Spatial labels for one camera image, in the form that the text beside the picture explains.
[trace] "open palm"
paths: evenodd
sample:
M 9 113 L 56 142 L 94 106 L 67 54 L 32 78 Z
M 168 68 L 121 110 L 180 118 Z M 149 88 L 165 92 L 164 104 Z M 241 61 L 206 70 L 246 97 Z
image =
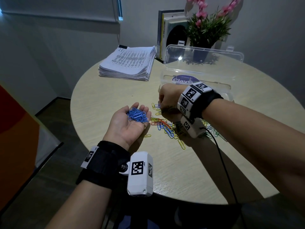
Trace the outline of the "open palm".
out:
M 131 108 L 138 108 L 138 106 L 139 103 L 136 102 L 132 105 Z M 151 118 L 151 112 L 148 111 L 148 107 L 141 105 L 139 110 L 146 112 L 146 117 L 149 121 Z M 108 130 L 103 139 L 114 142 L 126 150 L 128 150 L 133 142 L 139 138 L 139 136 L 149 124 L 148 122 L 141 123 L 128 120 L 128 111 L 129 107 L 125 106 L 113 114 L 109 123 Z

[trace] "green foliage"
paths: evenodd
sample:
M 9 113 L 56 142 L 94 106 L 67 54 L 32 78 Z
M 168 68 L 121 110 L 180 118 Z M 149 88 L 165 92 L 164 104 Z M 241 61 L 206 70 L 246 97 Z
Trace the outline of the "green foliage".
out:
M 218 11 L 210 17 L 197 18 L 194 14 L 189 21 L 186 34 L 190 39 L 190 46 L 211 48 L 218 40 L 229 34 L 229 19 L 227 16 L 217 17 Z M 201 19 L 201 26 L 196 26 L 196 22 Z

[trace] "paper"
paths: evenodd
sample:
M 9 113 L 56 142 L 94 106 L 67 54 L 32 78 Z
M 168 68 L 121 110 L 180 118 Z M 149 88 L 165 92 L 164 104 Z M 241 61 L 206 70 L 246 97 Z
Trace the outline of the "paper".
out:
M 117 48 L 99 65 L 100 76 L 149 80 L 155 47 Z

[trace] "wooden table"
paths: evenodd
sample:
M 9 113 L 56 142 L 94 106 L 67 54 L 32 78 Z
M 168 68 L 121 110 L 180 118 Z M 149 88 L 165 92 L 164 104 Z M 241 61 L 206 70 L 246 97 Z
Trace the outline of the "wooden table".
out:
M 227 63 L 221 58 L 217 65 Z M 87 147 L 103 138 L 112 114 L 134 102 L 149 106 L 158 103 L 160 74 L 164 65 L 154 61 L 149 82 L 105 78 L 98 76 L 93 65 L 76 84 L 71 98 L 71 117 L 75 130 Z M 196 69 L 208 68 L 204 65 Z M 305 111 L 295 97 L 277 81 L 261 71 L 242 63 L 234 70 L 218 66 L 223 73 L 234 72 L 230 83 L 234 101 L 268 115 L 299 131 L 305 130 Z M 139 151 L 147 151 L 154 160 L 154 192 L 163 196 L 205 204 L 231 204 L 234 198 L 215 144 L 208 138 L 190 139 L 186 150 L 164 131 L 151 126 Z M 257 169 L 228 142 L 216 138 L 239 202 L 250 202 L 278 193 Z

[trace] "clear plastic container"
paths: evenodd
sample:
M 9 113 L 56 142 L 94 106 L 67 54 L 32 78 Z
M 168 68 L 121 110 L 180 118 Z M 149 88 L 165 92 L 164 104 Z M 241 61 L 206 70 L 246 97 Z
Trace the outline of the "clear plastic container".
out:
M 233 101 L 235 74 L 243 60 L 242 53 L 232 50 L 168 45 L 159 90 L 166 83 L 190 85 L 201 81 Z

